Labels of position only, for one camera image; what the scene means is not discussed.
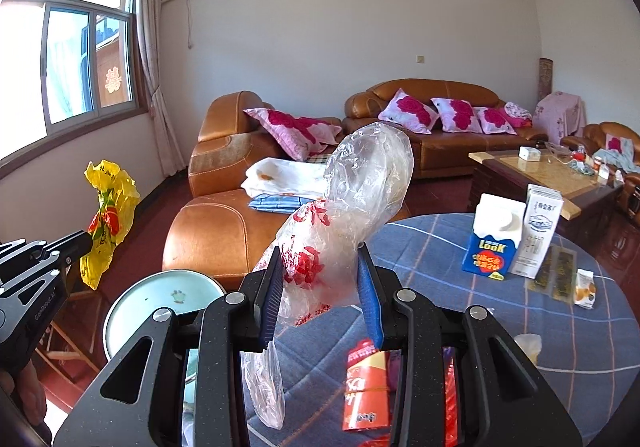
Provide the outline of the person's left hand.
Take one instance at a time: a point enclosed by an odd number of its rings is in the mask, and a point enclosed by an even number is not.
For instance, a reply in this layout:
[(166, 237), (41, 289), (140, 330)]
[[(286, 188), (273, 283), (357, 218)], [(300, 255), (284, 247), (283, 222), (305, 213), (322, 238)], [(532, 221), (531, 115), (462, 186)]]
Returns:
[(17, 393), (23, 405), (24, 415), (33, 427), (43, 423), (47, 414), (47, 398), (32, 360), (29, 360), (15, 378), (1, 370), (0, 383), (8, 395)]

